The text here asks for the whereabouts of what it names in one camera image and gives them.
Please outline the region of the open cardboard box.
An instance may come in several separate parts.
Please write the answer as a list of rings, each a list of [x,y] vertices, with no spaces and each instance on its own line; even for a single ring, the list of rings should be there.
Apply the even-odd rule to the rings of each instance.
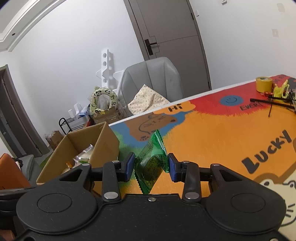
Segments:
[[[58,144],[37,178],[37,184],[44,184],[58,177],[66,169],[67,162],[83,150],[93,146],[90,158],[92,167],[102,167],[105,163],[117,160],[119,140],[106,122],[70,132]]]

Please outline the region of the grey upholstered chair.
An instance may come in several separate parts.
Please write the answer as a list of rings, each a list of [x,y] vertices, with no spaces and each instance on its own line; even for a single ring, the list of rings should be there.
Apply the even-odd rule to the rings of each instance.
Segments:
[[[167,57],[144,61],[126,68],[119,88],[119,100],[127,104],[127,109],[144,84],[170,103],[185,97],[180,75]]]

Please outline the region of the black sticks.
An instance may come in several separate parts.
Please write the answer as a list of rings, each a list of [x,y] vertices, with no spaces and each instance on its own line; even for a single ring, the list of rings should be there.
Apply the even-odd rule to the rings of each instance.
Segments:
[[[261,98],[250,98],[252,103],[264,103],[270,105],[268,116],[271,114],[273,106],[278,106],[287,109],[295,114],[295,98],[292,97],[275,97],[271,94],[263,94]]]

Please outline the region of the SF cardboard box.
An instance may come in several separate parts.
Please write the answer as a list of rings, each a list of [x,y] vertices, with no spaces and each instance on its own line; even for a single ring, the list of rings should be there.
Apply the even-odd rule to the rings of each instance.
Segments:
[[[126,118],[126,114],[124,111],[116,108],[111,108],[100,113],[95,113],[91,117],[96,124],[102,123],[104,121],[108,124],[111,124]]]

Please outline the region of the grey door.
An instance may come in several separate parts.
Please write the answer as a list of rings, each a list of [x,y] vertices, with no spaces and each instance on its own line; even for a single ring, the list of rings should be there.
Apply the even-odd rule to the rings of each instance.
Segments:
[[[206,54],[189,1],[125,1],[145,60],[167,57],[177,68],[186,97],[211,90]],[[149,56],[145,39],[152,46]]]

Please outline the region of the small brown cardboard box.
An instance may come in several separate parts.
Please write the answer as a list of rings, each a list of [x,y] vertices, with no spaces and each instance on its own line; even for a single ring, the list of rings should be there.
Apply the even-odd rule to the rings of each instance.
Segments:
[[[53,131],[50,134],[45,135],[45,139],[48,142],[49,146],[52,148],[52,150],[55,150],[58,147],[63,137],[64,136],[59,131]]]

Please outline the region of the dotted cream pillow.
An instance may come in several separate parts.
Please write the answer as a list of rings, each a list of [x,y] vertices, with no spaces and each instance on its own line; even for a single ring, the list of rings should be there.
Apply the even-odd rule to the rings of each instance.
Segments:
[[[144,84],[128,104],[128,109],[133,115],[136,115],[169,103],[165,97]]]

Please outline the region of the black shoe rack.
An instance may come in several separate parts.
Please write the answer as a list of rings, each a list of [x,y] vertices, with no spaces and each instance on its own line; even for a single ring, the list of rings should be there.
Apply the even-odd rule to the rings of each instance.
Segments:
[[[60,118],[59,126],[66,135],[69,132],[80,130],[86,126],[89,121],[88,116],[78,116],[74,118]]]

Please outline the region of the yellow hair claw clip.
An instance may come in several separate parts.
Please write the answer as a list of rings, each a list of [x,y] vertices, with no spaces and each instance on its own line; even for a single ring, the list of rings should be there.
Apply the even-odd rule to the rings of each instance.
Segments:
[[[288,80],[286,80],[281,86],[274,84],[273,96],[278,97],[278,98],[287,99],[289,87],[290,87],[290,85],[288,83]]]

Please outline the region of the dark green snack packet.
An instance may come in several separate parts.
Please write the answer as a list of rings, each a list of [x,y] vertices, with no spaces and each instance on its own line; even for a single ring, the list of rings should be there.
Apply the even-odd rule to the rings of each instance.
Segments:
[[[134,174],[142,194],[149,194],[161,173],[168,173],[169,169],[163,138],[156,130],[134,162]]]

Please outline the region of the colourful cartoon table mat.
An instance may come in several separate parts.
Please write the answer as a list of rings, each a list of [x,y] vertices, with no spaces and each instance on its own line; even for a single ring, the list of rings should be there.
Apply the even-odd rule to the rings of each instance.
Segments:
[[[262,99],[250,82],[127,118],[111,129],[121,157],[139,153],[157,128],[179,160],[202,167],[219,162],[278,192],[287,205],[280,232],[295,240],[295,114]]]

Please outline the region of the panda pattern toilet seat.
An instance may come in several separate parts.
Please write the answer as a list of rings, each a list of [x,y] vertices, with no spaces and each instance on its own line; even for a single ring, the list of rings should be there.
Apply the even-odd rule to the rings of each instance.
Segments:
[[[117,108],[117,94],[105,87],[95,87],[90,98],[90,114],[105,113],[107,110]]]

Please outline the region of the yellow tape roll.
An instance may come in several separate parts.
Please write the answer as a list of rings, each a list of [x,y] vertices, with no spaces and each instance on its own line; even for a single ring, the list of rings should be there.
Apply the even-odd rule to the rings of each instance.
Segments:
[[[257,77],[256,78],[256,91],[259,93],[273,91],[273,79],[270,77]]]

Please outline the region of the white perforated rack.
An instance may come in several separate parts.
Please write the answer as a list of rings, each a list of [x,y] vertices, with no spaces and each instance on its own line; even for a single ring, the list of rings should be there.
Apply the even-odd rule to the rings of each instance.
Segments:
[[[124,70],[115,71],[113,54],[105,48],[101,51],[101,68],[96,72],[99,78],[99,87],[113,90],[119,94],[119,88],[122,82]]]

